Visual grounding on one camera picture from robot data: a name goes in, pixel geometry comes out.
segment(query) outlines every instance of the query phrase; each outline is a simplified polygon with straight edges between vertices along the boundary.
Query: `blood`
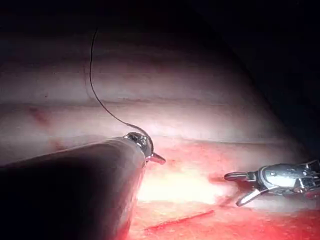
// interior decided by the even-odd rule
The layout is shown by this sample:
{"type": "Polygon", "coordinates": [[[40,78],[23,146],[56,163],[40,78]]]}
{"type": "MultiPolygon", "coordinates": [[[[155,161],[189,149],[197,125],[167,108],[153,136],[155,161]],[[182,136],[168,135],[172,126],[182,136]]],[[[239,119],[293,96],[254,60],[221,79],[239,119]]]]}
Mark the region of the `blood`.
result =
{"type": "Polygon", "coordinates": [[[61,143],[58,137],[54,136],[52,123],[48,117],[48,114],[37,107],[29,107],[28,111],[36,121],[37,125],[48,135],[48,141],[53,148],[56,151],[64,150],[64,145],[61,143]]]}

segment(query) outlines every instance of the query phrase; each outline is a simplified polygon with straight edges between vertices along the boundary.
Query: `metal jaw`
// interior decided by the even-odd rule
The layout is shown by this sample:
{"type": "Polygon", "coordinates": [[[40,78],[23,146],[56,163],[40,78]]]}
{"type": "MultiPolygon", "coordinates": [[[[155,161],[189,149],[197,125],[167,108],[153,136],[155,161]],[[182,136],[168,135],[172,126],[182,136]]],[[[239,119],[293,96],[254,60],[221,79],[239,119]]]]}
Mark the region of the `metal jaw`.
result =
{"type": "Polygon", "coordinates": [[[166,160],[162,156],[153,152],[154,146],[149,136],[142,135],[138,132],[129,132],[124,138],[133,141],[141,148],[147,162],[151,161],[161,165],[166,163],[166,160]]]}
{"type": "Polygon", "coordinates": [[[310,199],[320,197],[320,162],[318,160],[304,164],[268,165],[257,171],[230,172],[224,175],[224,179],[251,184],[252,191],[236,202],[239,207],[262,194],[303,195],[310,199]]]}

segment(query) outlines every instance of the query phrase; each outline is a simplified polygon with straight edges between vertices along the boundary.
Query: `dark background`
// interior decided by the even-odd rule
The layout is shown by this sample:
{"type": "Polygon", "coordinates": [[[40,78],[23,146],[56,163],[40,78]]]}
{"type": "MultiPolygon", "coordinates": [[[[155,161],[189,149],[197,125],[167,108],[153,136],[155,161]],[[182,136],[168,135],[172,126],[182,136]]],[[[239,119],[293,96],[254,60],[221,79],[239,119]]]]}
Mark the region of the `dark background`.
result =
{"type": "Polygon", "coordinates": [[[0,27],[1,34],[53,37],[57,32],[96,27],[169,32],[200,41],[208,50],[219,41],[291,133],[317,158],[319,7],[318,1],[307,0],[13,0],[1,3],[0,27]]]}

